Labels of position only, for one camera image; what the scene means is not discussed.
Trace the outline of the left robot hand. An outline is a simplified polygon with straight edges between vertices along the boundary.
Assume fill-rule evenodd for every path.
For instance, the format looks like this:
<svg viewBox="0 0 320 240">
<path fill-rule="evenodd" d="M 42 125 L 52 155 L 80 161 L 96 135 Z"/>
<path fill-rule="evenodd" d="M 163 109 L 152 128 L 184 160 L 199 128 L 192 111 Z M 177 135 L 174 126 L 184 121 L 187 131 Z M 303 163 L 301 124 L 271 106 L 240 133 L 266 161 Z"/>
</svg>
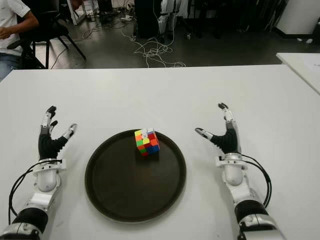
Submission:
<svg viewBox="0 0 320 240">
<path fill-rule="evenodd" d="M 77 130 L 78 125 L 73 123 L 62 136 L 53 139 L 51 133 L 54 127 L 58 124 L 57 120 L 52 122 L 53 117 L 56 115 L 56 110 L 56 106 L 50 106 L 41 121 L 38 137 L 38 153 L 40 161 L 45 159 L 57 159 L 59 152 Z"/>
</svg>

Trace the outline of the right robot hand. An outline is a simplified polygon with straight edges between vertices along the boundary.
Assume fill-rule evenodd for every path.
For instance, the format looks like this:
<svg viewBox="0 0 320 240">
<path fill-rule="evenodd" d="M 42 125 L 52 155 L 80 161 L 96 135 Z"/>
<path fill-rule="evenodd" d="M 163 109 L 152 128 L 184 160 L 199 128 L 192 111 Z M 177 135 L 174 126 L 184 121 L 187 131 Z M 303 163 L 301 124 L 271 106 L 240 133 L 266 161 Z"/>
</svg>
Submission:
<svg viewBox="0 0 320 240">
<path fill-rule="evenodd" d="M 226 128 L 225 134 L 215 135 L 199 127 L 195 128 L 195 132 L 220 148 L 224 154 L 240 154 L 242 151 L 238 127 L 232 111 L 223 102 L 219 103 L 218 107 L 223 111 L 224 114 Z"/>
</svg>

